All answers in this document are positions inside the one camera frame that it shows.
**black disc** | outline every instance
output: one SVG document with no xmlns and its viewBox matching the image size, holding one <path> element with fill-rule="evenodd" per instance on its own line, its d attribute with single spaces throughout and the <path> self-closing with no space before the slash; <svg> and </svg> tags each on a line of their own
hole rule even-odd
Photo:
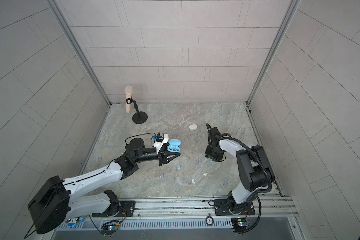
<svg viewBox="0 0 360 240">
<path fill-rule="evenodd" d="M 136 124 L 142 124 L 143 122 L 145 122 L 148 119 L 148 115 L 144 112 L 139 112 L 140 116 L 138 115 L 138 113 L 135 113 L 132 116 L 132 121 Z"/>
</svg>

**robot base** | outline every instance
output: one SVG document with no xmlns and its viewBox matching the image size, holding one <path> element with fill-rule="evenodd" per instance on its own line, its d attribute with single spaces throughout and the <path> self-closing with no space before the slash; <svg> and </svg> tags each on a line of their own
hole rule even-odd
<svg viewBox="0 0 360 240">
<path fill-rule="evenodd" d="M 228 206 L 228 200 L 227 199 L 216 199 L 213 200 L 213 204 L 215 206 L 217 206 L 217 208 L 215 207 L 215 214 L 216 216 L 229 216 L 229 215 L 238 215 L 238 214 L 233 214 L 229 209 Z M 251 207 L 253 206 L 253 203 L 245 203 L 243 204 L 243 208 L 244 210 L 241 211 L 240 215 L 244 215 L 246 214 L 245 210 L 247 210 L 248 215 L 254 215 L 255 211 L 254 208 Z"/>
</svg>

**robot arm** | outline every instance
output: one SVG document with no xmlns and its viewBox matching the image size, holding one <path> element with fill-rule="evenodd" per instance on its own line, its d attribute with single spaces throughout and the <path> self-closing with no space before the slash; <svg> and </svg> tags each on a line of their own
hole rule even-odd
<svg viewBox="0 0 360 240">
<path fill-rule="evenodd" d="M 120 204 L 112 191 L 85 196 L 102 185 L 122 180 L 139 169 L 137 163 L 158 160 L 159 166 L 167 164 L 179 152 L 167 151 L 168 135 L 158 133 L 153 137 L 154 147 L 146 148 L 143 139 L 137 137 L 125 146 L 125 152 L 108 165 L 94 171 L 60 179 L 54 176 L 46 181 L 28 204 L 38 234 L 47 233 L 63 221 L 91 213 L 115 215 Z"/>
</svg>

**black mounting plate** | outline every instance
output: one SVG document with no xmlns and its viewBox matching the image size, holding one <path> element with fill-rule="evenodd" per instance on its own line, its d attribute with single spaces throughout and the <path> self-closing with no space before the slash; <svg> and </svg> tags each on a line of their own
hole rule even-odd
<svg viewBox="0 0 360 240">
<path fill-rule="evenodd" d="M 127 211 L 127 217 L 132 217 L 135 210 L 135 201 L 120 201 L 121 207 Z M 92 214 L 92 217 L 108 217 L 106 214 Z M 121 211 L 119 211 L 113 217 L 123 217 Z"/>
<path fill-rule="evenodd" d="M 216 216 L 231 216 L 231 215 L 235 216 L 235 214 L 232 214 L 229 211 L 228 201 L 226 199 L 213 200 L 213 204 L 215 206 L 218 206 L 218 208 L 215 207 Z M 254 215 L 255 211 L 254 211 L 254 208 L 251 208 L 251 205 L 253 206 L 252 202 L 250 204 L 248 204 L 247 206 L 245 206 L 244 209 L 248 211 L 249 215 Z M 241 212 L 240 215 L 247 215 L 247 213 L 244 211 L 244 212 Z"/>
</svg>

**white oval object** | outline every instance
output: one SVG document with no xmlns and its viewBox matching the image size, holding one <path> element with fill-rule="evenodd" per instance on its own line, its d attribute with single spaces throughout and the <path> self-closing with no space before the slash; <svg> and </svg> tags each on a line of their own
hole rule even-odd
<svg viewBox="0 0 360 240">
<path fill-rule="evenodd" d="M 196 124 L 191 124 L 191 125 L 189 125 L 189 129 L 191 131 L 195 131 L 197 129 L 197 125 Z"/>
</svg>

